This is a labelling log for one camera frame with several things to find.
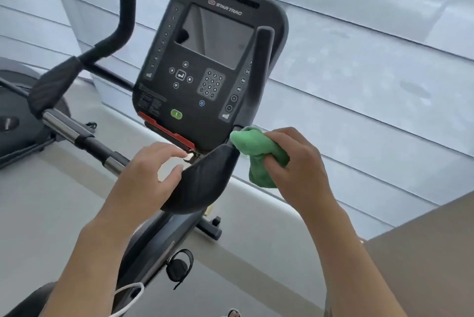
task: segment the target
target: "recumbent exercise bike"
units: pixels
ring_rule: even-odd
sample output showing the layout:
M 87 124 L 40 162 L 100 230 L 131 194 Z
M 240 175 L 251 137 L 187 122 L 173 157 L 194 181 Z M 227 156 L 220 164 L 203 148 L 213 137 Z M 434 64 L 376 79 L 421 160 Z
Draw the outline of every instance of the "recumbent exercise bike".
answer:
M 145 126 L 190 153 L 191 165 L 162 211 L 132 236 L 117 283 L 117 288 L 134 282 L 147 286 L 165 268 L 178 286 L 193 264 L 190 251 L 176 252 L 188 234 L 197 227 L 215 240 L 221 235 L 220 219 L 208 222 L 203 215 L 231 177 L 239 151 L 229 134 L 252 124 L 269 72 L 285 45 L 288 21 L 270 0 L 170 0 L 132 84 L 96 63 L 130 39 L 135 10 L 136 0 L 120 0 L 115 32 L 52 68 L 33 86 L 1 74 L 0 86 L 25 98 L 28 113 L 50 129 L 53 139 L 70 141 L 117 176 L 129 160 L 99 142 L 93 126 L 76 122 L 64 107 L 62 96 L 82 70 L 132 91 L 133 106 Z M 175 258 L 180 252 L 188 255 L 189 266 Z M 39 298 L 36 315 L 53 287 Z M 118 294 L 113 310 L 127 305 L 134 293 Z

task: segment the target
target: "white cable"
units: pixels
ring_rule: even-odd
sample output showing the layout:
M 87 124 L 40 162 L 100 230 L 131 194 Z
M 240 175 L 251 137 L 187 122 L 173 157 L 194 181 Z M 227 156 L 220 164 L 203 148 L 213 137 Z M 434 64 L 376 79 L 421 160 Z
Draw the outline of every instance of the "white cable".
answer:
M 120 311 L 117 311 L 114 314 L 110 315 L 110 317 L 119 317 L 119 316 L 121 316 L 122 314 L 127 312 L 128 309 L 135 304 L 135 302 L 138 301 L 138 299 L 141 297 L 141 295 L 143 295 L 143 292 L 145 291 L 145 285 L 141 282 L 131 283 L 129 285 L 123 286 L 122 288 L 119 288 L 118 290 L 115 291 L 115 295 L 119 292 L 122 292 L 123 290 L 129 289 L 129 288 L 132 288 L 132 287 L 140 287 L 140 292 L 138 293 L 138 295 L 135 296 L 135 298 L 128 305 L 126 305 Z

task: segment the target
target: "green start button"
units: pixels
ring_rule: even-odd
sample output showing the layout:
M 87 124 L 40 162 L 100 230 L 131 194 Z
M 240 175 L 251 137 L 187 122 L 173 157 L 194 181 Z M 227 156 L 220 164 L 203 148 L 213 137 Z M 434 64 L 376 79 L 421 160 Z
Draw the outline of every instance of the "green start button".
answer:
M 171 116 L 173 116 L 176 120 L 181 120 L 182 118 L 182 113 L 179 112 L 178 110 L 171 110 Z

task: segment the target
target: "black armrest pad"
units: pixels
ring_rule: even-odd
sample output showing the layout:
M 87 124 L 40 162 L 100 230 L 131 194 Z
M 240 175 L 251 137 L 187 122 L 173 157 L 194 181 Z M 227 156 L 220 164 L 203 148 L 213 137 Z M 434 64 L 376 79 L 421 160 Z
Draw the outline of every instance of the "black armrest pad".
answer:
M 226 188 L 239 155 L 234 146 L 216 147 L 182 172 L 180 183 L 162 210 L 183 215 L 212 205 Z

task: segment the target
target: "console display screen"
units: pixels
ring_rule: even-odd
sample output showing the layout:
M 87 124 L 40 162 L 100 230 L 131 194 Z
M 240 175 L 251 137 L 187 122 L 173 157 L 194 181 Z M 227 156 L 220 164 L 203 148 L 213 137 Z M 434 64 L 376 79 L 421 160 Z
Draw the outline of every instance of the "console display screen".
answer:
M 192 4 L 176 42 L 235 69 L 254 29 Z

